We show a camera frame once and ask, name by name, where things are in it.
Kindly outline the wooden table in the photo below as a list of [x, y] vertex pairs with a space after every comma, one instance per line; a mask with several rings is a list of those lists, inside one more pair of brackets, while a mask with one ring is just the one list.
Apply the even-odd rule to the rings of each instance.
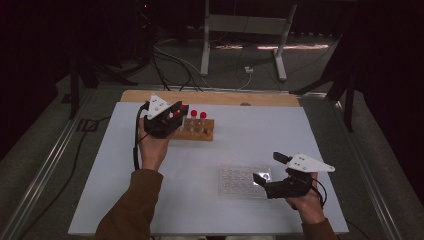
[[168, 102], [188, 104], [299, 107], [296, 96], [280, 93], [156, 91]]

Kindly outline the person's right hand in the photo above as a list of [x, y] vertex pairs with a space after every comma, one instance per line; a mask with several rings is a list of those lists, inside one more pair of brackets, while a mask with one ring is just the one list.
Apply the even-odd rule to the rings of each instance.
[[313, 188], [305, 196], [285, 199], [289, 206], [299, 213], [300, 219], [304, 224], [318, 224], [326, 219], [319, 194], [316, 192], [318, 174], [313, 172], [311, 177], [314, 179]]

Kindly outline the person's left hand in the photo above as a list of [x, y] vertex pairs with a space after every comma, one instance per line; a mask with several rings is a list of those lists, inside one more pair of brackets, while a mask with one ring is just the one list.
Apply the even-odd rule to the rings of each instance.
[[141, 155], [141, 168], [158, 171], [164, 161], [171, 137], [157, 139], [144, 130], [144, 120], [139, 119], [138, 144]]

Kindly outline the grey metal stand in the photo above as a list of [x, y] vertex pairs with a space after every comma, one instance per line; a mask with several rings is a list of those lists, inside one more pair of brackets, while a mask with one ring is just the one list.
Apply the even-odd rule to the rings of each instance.
[[273, 57], [275, 60], [278, 79], [280, 81], [285, 81], [287, 79], [287, 73], [282, 54], [293, 23], [297, 6], [297, 0], [290, 2], [288, 14], [281, 18], [241, 16], [236, 14], [223, 15], [211, 14], [211, 0], [205, 0], [204, 39], [200, 75], [207, 76], [209, 73], [211, 50], [209, 37], [211, 32], [279, 35], [281, 40], [278, 48], [273, 50]]

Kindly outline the black tripod stand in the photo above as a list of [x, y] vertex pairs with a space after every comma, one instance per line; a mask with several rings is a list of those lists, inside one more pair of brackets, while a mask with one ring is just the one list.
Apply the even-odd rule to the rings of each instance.
[[79, 80], [88, 88], [96, 88], [99, 81], [95, 75], [98, 71], [122, 85], [135, 86], [135, 82], [125, 79], [118, 73], [113, 72], [106, 66], [95, 61], [86, 53], [75, 51], [69, 54], [70, 94], [67, 101], [71, 104], [70, 119], [74, 119], [80, 109]]
[[343, 122], [346, 128], [352, 132], [352, 112], [355, 89], [354, 70], [357, 60], [358, 48], [355, 40], [348, 33], [345, 33], [340, 38], [321, 77], [302, 88], [291, 90], [290, 94], [304, 95], [319, 86], [332, 82], [332, 86], [326, 94], [326, 99], [336, 102], [345, 94]]

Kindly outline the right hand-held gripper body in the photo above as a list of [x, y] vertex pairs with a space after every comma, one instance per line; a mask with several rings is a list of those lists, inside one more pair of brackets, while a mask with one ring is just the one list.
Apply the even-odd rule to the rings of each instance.
[[264, 189], [268, 199], [305, 196], [313, 188], [313, 172], [334, 172], [335, 168], [305, 154], [296, 154], [284, 164], [288, 177], [282, 181], [266, 182]]

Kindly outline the aluminium frame rail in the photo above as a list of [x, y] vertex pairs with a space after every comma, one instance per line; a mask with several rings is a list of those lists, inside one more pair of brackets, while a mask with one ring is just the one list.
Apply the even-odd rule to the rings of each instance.
[[350, 132], [344, 123], [344, 109], [340, 102], [332, 103], [331, 108], [337, 119], [338, 125], [343, 132], [347, 141], [348, 149], [353, 155], [353, 162], [356, 165], [358, 173], [366, 188], [368, 197], [373, 205], [375, 213], [388, 240], [403, 240], [399, 229], [393, 219], [388, 205], [371, 173], [371, 170], [365, 159], [365, 155], [361, 152], [359, 143], [354, 133]]
[[289, 91], [286, 90], [252, 90], [252, 89], [227, 89], [227, 88], [210, 88], [210, 87], [200, 87], [199, 90], [195, 90], [193, 87], [180, 89], [179, 86], [168, 86], [167, 88], [163, 85], [156, 84], [139, 84], [139, 85], [120, 85], [120, 84], [104, 84], [100, 83], [97, 89], [111, 89], [111, 90], [146, 90], [152, 92], [194, 92], [194, 93], [269, 93], [269, 94], [289, 94]]
[[94, 134], [78, 130], [94, 90], [84, 92], [72, 120], [68, 106], [55, 100], [0, 162], [0, 240], [70, 240], [68, 228], [84, 175], [78, 161]]

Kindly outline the clear plastic tube rack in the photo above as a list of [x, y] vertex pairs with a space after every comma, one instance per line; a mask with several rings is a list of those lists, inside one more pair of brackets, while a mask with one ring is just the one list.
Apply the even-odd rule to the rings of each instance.
[[268, 167], [221, 166], [218, 173], [218, 193], [225, 197], [265, 198], [266, 193], [254, 182], [253, 174], [258, 174], [267, 182], [272, 179]]

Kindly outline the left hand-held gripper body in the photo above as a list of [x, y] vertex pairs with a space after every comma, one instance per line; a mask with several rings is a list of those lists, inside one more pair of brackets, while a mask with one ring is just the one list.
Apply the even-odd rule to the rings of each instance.
[[173, 117], [170, 102], [155, 93], [151, 94], [147, 114], [144, 116], [144, 130], [151, 136], [164, 139], [176, 130], [176, 121], [181, 117]]

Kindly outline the wooden test tube rack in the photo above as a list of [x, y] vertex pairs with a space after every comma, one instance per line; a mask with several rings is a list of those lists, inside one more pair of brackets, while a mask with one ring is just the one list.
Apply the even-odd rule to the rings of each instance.
[[192, 141], [212, 141], [215, 122], [213, 119], [186, 118], [183, 125], [174, 133], [173, 139]]

